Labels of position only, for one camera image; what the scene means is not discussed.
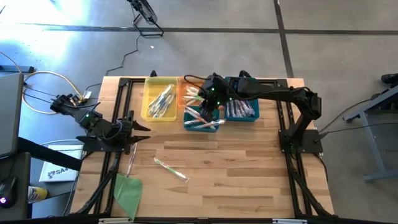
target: butcher block tabletop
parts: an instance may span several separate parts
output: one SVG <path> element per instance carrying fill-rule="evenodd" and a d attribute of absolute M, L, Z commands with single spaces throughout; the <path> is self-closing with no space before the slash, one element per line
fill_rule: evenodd
<path fill-rule="evenodd" d="M 97 112 L 111 121 L 120 78 L 104 77 Z M 304 86 L 301 78 L 288 78 L 289 86 Z M 120 113 L 126 97 L 124 91 Z M 186 131 L 183 108 L 174 122 L 145 122 L 141 118 L 143 83 L 132 88 L 130 110 L 134 119 L 151 132 L 134 131 L 151 138 L 137 143 L 130 177 L 143 183 L 136 217 L 294 217 L 285 157 L 279 149 L 279 118 L 275 101 L 259 100 L 260 117 L 255 122 L 227 121 L 216 133 Z M 293 106 L 294 117 L 300 115 Z M 155 164 L 154 157 L 190 178 L 185 183 Z M 97 188 L 104 153 L 94 152 L 81 167 L 71 212 L 77 211 Z M 322 206 L 333 213 L 322 163 L 312 154 L 302 155 L 307 185 Z M 125 173 L 129 155 L 122 155 L 119 172 Z M 106 205 L 109 184 L 104 190 L 101 211 Z M 300 208 L 303 197 L 298 188 Z M 127 213 L 114 201 L 113 217 Z"/>

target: blue plastic bin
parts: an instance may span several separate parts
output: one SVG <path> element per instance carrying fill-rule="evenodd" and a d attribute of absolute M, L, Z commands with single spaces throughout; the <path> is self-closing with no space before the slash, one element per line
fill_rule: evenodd
<path fill-rule="evenodd" d="M 199 111 L 199 106 L 190 106 L 192 109 L 194 109 L 197 112 Z M 220 111 L 219 110 L 214 110 L 213 112 L 213 121 L 216 121 L 220 118 Z M 186 121 L 191 121 L 194 118 L 192 115 L 188 114 L 188 113 L 184 113 L 184 122 Z M 203 122 L 197 122 L 195 124 L 184 124 L 184 128 L 187 131 L 201 131 L 201 132 L 208 132 L 208 133 L 215 133 L 218 128 L 220 127 L 219 125 L 215 126 L 216 129 L 211 129 L 211 128 L 194 128 L 195 126 L 199 126 L 204 124 Z"/>
<path fill-rule="evenodd" d="M 233 84 L 234 89 L 236 89 L 236 85 L 238 84 L 238 80 L 240 78 L 237 77 L 225 77 L 225 81 L 227 82 L 236 82 L 235 84 Z M 259 112 L 259 100 L 255 99 L 255 100 L 249 100 L 249 104 L 250 106 L 254 109 L 254 115 L 247 117 L 247 118 L 234 118 L 232 116 L 227 116 L 226 115 L 226 105 L 224 105 L 224 118 L 227 121 L 246 121 L 246 122 L 253 122 L 255 120 L 257 120 L 260 117 L 260 112 Z"/>

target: plastic container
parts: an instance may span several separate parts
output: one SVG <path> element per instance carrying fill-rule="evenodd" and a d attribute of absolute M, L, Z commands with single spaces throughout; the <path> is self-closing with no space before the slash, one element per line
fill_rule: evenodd
<path fill-rule="evenodd" d="M 199 106 L 190 106 L 192 109 L 194 109 L 195 111 L 199 112 Z M 213 112 L 213 121 L 216 121 L 220 118 L 220 111 L 219 110 L 214 110 Z M 188 114 L 188 113 L 184 113 L 184 122 L 186 121 L 191 121 L 195 119 L 192 115 Z M 194 128 L 195 126 L 199 126 L 204 124 L 203 122 L 197 122 L 195 124 L 184 124 L 184 128 L 187 131 L 201 131 L 201 132 L 208 132 L 208 133 L 215 133 L 218 128 L 220 128 L 219 125 L 215 126 L 216 129 L 211 129 L 209 127 L 207 128 Z"/>
<path fill-rule="evenodd" d="M 203 83 L 204 83 L 203 80 L 196 80 L 194 78 L 190 78 L 189 81 L 194 83 L 194 84 L 196 84 L 196 85 L 198 85 L 198 86 L 202 86 Z M 177 99 L 178 99 L 177 104 L 178 104 L 179 108 L 184 108 L 187 105 L 187 102 L 189 102 L 189 100 L 188 101 L 184 101 L 184 96 L 187 96 L 187 92 L 188 92 L 186 87 L 194 87 L 194 88 L 199 90 L 199 88 L 197 86 L 194 86 L 194 85 L 192 85 L 190 83 L 187 83 L 187 81 L 184 80 L 184 77 L 180 77 L 178 79 L 178 96 L 177 96 Z M 195 100 L 189 106 L 199 106 L 200 103 L 201 103 L 200 101 Z"/>
<path fill-rule="evenodd" d="M 178 96 L 178 78 L 177 77 L 148 77 L 145 79 L 144 84 L 144 97 L 142 99 L 141 118 L 144 121 L 175 121 L 177 119 L 177 99 L 174 99 L 166 113 L 161 118 L 153 118 L 153 115 L 149 114 L 148 105 L 158 95 L 164 91 L 168 84 L 174 84 L 173 93 Z"/>
<path fill-rule="evenodd" d="M 237 77 L 225 77 L 225 81 L 231 83 L 233 82 L 232 86 L 234 87 L 234 89 L 236 89 L 237 85 L 238 85 L 238 81 L 240 78 Z M 232 116 L 227 116 L 226 115 L 226 105 L 224 105 L 224 118 L 227 121 L 246 121 L 246 122 L 253 122 L 255 120 L 257 120 L 260 117 L 260 112 L 259 112 L 259 100 L 255 99 L 255 100 L 249 100 L 248 101 L 250 106 L 254 109 L 254 115 L 250 116 L 250 117 L 246 117 L 246 118 L 234 118 Z"/>

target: green napkin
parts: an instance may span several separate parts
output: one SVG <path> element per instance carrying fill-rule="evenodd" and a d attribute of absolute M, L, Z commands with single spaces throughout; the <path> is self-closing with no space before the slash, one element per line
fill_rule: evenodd
<path fill-rule="evenodd" d="M 113 196 L 132 220 L 136 217 L 141 193 L 142 182 L 140 179 L 132 179 L 124 174 L 117 174 Z"/>

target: concrete floor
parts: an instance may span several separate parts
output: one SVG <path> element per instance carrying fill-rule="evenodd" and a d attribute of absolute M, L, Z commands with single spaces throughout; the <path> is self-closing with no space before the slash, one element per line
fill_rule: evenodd
<path fill-rule="evenodd" d="M 163 27 L 277 29 L 273 0 L 149 0 Z M 286 29 L 397 30 L 395 0 L 280 0 Z M 81 91 L 101 82 L 107 69 L 135 49 L 135 32 L 42 31 L 21 29 L 13 22 L 83 26 L 131 27 L 132 14 L 124 0 L 9 1 L 0 14 L 0 50 L 20 65 L 66 75 Z M 294 77 L 323 98 L 324 127 L 340 111 L 383 91 L 379 77 L 398 71 L 398 35 L 287 35 Z M 139 39 L 139 52 L 125 67 L 109 75 L 237 75 L 242 69 L 255 77 L 286 77 L 279 34 L 166 33 L 161 39 Z M 9 62 L 0 58 L 0 64 Z M 30 80 L 50 93 L 72 89 L 57 77 Z M 29 99 L 36 108 L 46 103 Z M 341 120 L 330 130 L 356 124 Z M 83 131 L 62 115 L 35 113 L 22 106 L 20 136 L 35 142 L 71 139 Z M 363 130 L 330 134 L 322 141 L 331 198 L 337 215 L 397 222 L 398 180 L 365 184 L 364 174 L 376 171 Z M 396 161 L 397 153 L 390 153 Z M 388 164 L 398 168 L 398 164 Z M 41 163 L 32 162 L 40 172 Z M 34 217 L 61 215 L 67 195 L 34 205 Z"/>

